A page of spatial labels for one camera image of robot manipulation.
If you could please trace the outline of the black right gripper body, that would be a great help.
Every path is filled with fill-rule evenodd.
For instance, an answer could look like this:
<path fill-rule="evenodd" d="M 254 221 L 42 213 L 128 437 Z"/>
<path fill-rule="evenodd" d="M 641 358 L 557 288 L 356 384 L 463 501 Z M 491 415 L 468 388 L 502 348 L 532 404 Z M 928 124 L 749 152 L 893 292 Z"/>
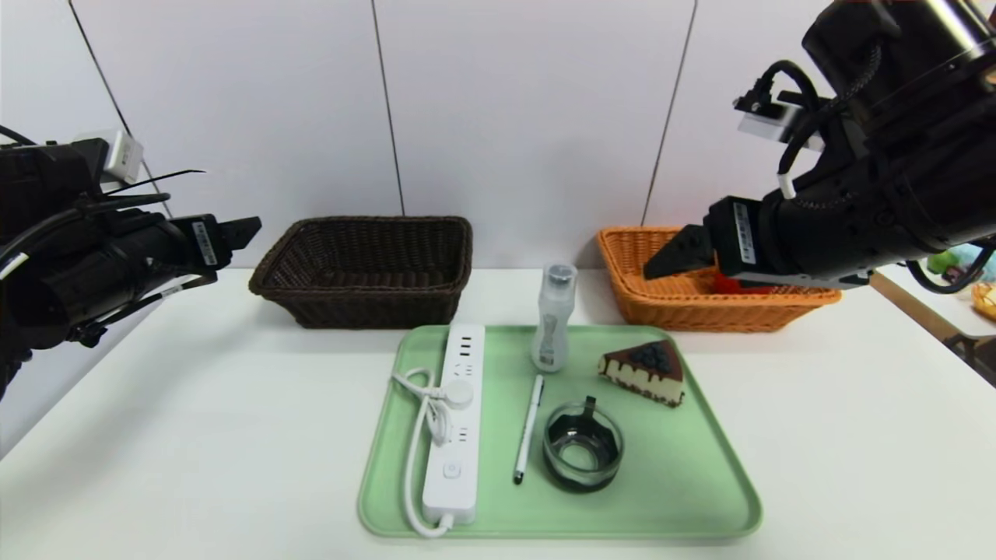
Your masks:
<path fill-rule="evenodd" d="M 874 215 L 885 207 L 878 150 L 827 149 L 814 169 L 762 199 L 726 196 L 703 224 L 720 271 L 766 285 L 847 290 L 869 283 L 885 255 Z"/>

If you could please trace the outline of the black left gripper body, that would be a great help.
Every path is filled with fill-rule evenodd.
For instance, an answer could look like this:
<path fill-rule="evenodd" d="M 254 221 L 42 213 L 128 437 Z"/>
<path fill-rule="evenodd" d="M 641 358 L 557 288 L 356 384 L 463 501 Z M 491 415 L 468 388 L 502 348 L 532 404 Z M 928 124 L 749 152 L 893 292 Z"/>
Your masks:
<path fill-rule="evenodd" d="M 160 213 L 115 213 L 97 251 L 97 300 L 134 302 L 161 285 L 217 271 L 231 260 L 211 214 L 165 219 Z"/>

